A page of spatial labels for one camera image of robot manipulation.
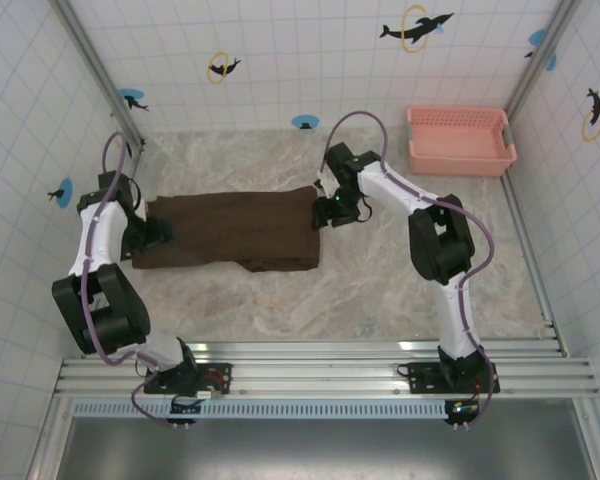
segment pink basket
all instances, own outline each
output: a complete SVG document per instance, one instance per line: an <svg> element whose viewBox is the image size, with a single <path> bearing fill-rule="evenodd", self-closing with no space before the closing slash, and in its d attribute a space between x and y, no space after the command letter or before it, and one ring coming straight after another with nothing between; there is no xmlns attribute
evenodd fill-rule
<svg viewBox="0 0 600 480"><path fill-rule="evenodd" d="M517 158L498 108L411 107L407 120L412 173L499 177Z"/></svg>

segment white tiled wall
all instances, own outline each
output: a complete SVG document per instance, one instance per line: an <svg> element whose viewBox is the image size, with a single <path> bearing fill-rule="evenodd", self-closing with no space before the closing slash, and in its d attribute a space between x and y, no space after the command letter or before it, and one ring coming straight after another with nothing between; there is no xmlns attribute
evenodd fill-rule
<svg viewBox="0 0 600 480"><path fill-rule="evenodd" d="M559 330L600 379L600 136L582 135L588 89L600 94L600 0L583 2L557 54L514 122L512 175ZM598 132L600 119L585 130Z"/></svg>
<svg viewBox="0 0 600 480"><path fill-rule="evenodd" d="M293 128L298 114L328 126L361 108L397 125L413 104L502 107L558 0L419 3L427 13L412 11L405 29L454 15L407 53L378 38L384 24L401 29L407 0L72 0L114 83L145 93L150 111L132 115L146 134ZM242 63L214 85L220 51Z"/></svg>
<svg viewBox="0 0 600 480"><path fill-rule="evenodd" d="M22 478L73 341L51 298L114 124L46 0L0 0L0 478ZM61 210L47 192L71 177Z"/></svg>

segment brown cloth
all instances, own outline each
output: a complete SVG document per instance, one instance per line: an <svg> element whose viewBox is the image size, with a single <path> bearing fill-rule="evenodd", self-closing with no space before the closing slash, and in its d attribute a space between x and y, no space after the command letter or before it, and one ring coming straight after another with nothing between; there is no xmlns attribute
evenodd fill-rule
<svg viewBox="0 0 600 480"><path fill-rule="evenodd" d="M236 192L158 197L149 215L171 221L175 240L133 257L138 269L236 262L250 272L316 268L316 191Z"/></svg>

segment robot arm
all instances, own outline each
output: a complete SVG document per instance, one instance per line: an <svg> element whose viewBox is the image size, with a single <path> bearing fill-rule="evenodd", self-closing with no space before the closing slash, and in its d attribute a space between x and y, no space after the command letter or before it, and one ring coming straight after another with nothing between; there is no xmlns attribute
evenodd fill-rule
<svg viewBox="0 0 600 480"><path fill-rule="evenodd" d="M314 227L338 227L358 221L358 203L364 196L375 198L398 217L408 219L411 260L420 276L432 283L440 323L440 363L409 364L411 391L472 393L477 382L486 385L490 381L489 365L483 352L478 351L480 340L473 324L468 282L462 287L463 302L459 290L475 253L466 217L450 208L431 205L425 199L436 196L390 167L383 169L374 152L355 156L340 143L326 152L325 163L328 168L323 168L316 182L325 196L314 204ZM454 195L439 200L462 207Z"/></svg>

